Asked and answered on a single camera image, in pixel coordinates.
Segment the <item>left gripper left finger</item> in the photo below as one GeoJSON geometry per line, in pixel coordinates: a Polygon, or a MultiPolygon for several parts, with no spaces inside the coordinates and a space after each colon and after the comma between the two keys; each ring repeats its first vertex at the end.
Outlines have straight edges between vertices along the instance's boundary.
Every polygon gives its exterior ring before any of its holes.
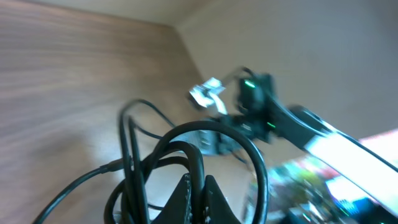
{"type": "Polygon", "coordinates": [[[184,174],[165,207],[151,224],[190,224],[191,191],[190,174],[184,174]]]}

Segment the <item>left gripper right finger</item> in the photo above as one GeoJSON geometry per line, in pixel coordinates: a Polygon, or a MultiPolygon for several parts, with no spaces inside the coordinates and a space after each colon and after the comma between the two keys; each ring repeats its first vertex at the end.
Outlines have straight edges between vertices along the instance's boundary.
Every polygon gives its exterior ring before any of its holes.
{"type": "Polygon", "coordinates": [[[205,177],[203,211],[205,224],[240,224],[212,175],[205,177]]]}

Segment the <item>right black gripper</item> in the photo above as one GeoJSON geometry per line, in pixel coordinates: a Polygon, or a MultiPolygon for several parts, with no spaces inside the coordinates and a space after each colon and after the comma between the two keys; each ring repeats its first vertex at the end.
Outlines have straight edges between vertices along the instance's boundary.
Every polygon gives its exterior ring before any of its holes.
{"type": "MultiPolygon", "coordinates": [[[[224,124],[235,131],[240,132],[250,140],[261,140],[269,142],[271,124],[256,116],[234,114],[209,118],[210,121],[224,124]]],[[[201,151],[206,156],[217,156],[223,154],[234,154],[241,146],[233,138],[210,130],[190,131],[177,136],[178,141],[188,142],[201,151]]]]}

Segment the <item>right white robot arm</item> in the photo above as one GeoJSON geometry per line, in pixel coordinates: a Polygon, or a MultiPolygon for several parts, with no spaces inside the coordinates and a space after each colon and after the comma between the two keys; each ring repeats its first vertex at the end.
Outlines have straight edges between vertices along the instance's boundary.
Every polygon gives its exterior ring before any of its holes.
{"type": "Polygon", "coordinates": [[[397,167],[303,106],[284,107],[275,96],[270,74],[209,79],[192,87],[188,99],[198,109],[216,108],[218,122],[249,139],[269,142],[270,133],[321,160],[397,215],[397,167]],[[220,93],[236,81],[239,115],[230,115],[220,93]]]}

